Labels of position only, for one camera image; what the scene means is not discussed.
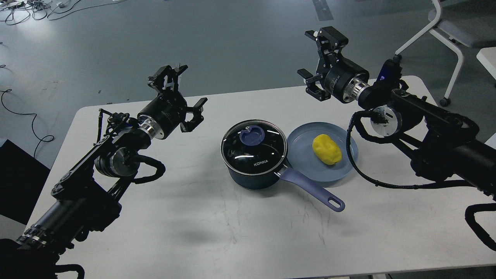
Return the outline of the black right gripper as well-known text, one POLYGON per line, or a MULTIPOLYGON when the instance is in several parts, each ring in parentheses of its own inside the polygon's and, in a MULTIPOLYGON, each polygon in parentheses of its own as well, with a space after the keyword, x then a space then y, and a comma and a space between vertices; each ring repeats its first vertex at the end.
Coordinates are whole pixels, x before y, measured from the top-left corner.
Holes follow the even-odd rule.
POLYGON ((356 100, 355 85, 366 84, 370 73, 355 62, 342 56, 342 49, 349 44, 349 39, 332 26, 322 27, 318 31, 308 30, 305 36, 316 42, 317 53, 325 65, 317 67, 317 74, 313 75, 306 69, 298 69, 305 83, 305 92, 319 102, 330 99, 330 94, 341 103, 350 103, 356 100), (324 89, 317 86, 324 81, 324 89))

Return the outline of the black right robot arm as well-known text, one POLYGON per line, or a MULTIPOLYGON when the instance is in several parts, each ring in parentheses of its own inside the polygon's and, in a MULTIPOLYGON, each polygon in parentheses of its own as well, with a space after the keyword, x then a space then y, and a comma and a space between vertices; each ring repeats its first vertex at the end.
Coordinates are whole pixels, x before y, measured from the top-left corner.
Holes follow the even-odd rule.
POLYGON ((319 62, 316 73, 299 69, 306 93, 318 101, 335 97, 341 103, 356 101, 361 111, 353 113, 346 130, 346 154, 357 173, 375 186, 390 189, 442 189, 474 187, 495 198, 495 149, 478 141, 478 125, 408 92, 399 61, 388 59, 376 81, 347 59, 342 49, 349 39, 332 26, 309 30, 305 35, 316 43, 319 62), (366 141, 392 144, 410 159, 423 185, 393 185, 363 173, 351 154, 353 131, 366 141))

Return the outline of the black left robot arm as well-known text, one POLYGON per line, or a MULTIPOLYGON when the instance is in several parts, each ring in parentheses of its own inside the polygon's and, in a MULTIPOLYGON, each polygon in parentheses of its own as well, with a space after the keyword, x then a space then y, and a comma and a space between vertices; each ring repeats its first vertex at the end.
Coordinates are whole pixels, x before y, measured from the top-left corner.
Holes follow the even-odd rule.
POLYGON ((59 265, 60 256, 73 249, 73 241, 102 232, 119 217, 119 200, 131 184, 155 181, 166 172, 161 161, 139 151, 176 127, 192 132, 204 119, 207 98, 190 107, 179 91, 179 77, 187 68, 166 65, 149 76, 147 85, 157 96, 135 118, 100 109, 97 142, 53 186, 56 202, 17 240, 1 240, 2 279, 56 279, 65 272, 85 277, 81 265, 59 265))

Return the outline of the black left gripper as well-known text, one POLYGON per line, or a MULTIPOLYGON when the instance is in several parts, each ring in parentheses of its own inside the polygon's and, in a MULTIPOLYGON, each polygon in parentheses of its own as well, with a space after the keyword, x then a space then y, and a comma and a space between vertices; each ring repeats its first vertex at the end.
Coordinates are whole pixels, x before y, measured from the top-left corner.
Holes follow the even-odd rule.
POLYGON ((187 107, 187 102, 179 91, 179 77, 187 69, 188 65, 176 68, 166 65, 148 77, 147 85, 156 90, 157 94, 163 94, 138 113, 139 128, 150 138, 163 140, 179 125, 181 132, 189 133, 203 122, 203 107, 208 98, 200 98, 194 106, 187 107), (186 114, 192 114, 189 121, 186 121, 186 114))

